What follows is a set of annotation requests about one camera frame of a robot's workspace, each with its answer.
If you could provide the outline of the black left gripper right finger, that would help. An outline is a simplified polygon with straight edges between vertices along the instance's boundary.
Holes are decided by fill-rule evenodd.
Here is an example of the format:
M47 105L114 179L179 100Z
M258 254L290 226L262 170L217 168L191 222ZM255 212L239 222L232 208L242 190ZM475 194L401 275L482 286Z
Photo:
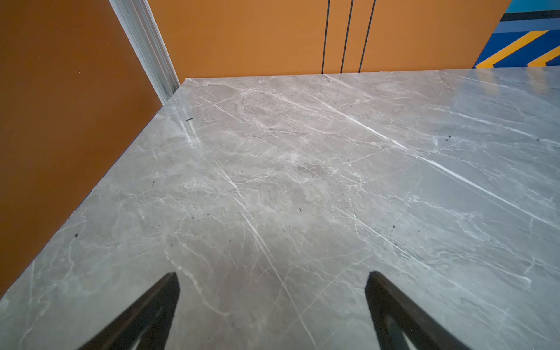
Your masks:
M381 349L468 349L381 272L369 273L365 296Z

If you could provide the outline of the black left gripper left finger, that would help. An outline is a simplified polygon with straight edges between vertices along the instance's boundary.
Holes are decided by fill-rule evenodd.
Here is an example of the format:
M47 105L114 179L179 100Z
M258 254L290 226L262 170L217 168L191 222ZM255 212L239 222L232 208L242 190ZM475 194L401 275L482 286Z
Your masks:
M164 349L180 286L175 272L165 274L81 349Z

